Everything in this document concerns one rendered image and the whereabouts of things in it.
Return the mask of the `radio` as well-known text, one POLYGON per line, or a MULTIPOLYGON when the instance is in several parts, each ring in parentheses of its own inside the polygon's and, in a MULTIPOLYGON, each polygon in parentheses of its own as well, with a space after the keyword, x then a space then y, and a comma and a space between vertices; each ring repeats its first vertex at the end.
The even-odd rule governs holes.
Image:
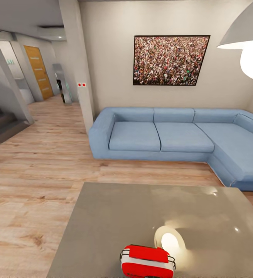
POLYGON ((161 247, 131 244, 120 253, 123 273, 131 278, 172 278, 175 260, 161 247))

